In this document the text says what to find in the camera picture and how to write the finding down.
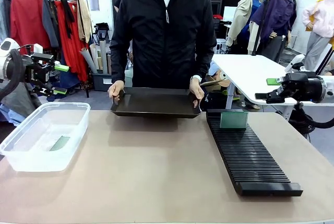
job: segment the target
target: white plastic box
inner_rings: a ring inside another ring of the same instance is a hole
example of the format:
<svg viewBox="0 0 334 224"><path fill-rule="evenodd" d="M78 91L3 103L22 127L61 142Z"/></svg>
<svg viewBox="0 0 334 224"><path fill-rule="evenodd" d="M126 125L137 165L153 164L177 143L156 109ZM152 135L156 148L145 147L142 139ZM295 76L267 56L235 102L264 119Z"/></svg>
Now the white plastic box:
<svg viewBox="0 0 334 224"><path fill-rule="evenodd" d="M0 153L16 171L62 171L86 132L89 111L87 103L46 103L2 142Z"/></svg>

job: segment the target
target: white label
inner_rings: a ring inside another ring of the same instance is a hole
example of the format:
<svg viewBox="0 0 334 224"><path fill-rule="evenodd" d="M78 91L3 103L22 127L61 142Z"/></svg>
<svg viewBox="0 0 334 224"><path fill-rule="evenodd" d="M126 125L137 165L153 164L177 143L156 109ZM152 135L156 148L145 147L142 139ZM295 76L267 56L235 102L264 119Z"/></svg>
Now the white label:
<svg viewBox="0 0 334 224"><path fill-rule="evenodd" d="M111 79L103 79L103 83L105 85L111 85L112 84Z"/></svg>

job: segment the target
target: black ridged rack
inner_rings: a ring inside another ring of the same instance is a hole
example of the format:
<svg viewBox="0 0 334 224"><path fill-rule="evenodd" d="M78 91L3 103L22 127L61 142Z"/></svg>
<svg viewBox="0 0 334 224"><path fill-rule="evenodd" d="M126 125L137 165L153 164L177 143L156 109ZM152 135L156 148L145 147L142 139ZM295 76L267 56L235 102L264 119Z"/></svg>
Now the black ridged rack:
<svg viewBox="0 0 334 224"><path fill-rule="evenodd" d="M235 191L242 196L301 196L261 140L246 129L220 128L221 112L207 112L207 122Z"/></svg>

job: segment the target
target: black jacket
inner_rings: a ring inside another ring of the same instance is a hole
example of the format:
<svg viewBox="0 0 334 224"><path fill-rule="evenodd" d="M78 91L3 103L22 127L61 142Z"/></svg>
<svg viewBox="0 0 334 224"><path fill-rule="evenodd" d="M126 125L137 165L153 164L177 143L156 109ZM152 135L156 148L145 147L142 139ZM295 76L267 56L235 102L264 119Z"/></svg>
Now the black jacket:
<svg viewBox="0 0 334 224"><path fill-rule="evenodd" d="M188 89L216 46L210 0L122 0L111 40L112 82L124 81L133 40L134 87Z"/></svg>

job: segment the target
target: zipper pull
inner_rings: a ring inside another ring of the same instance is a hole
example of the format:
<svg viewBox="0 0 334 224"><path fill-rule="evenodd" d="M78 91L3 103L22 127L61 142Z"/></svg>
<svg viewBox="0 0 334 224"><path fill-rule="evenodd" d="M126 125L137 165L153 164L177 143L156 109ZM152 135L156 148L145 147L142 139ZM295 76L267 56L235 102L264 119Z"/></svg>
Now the zipper pull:
<svg viewBox="0 0 334 224"><path fill-rule="evenodd" d="M169 24L169 16L168 16L168 10L167 10L167 7L166 7L166 21L167 21L167 23Z"/></svg>

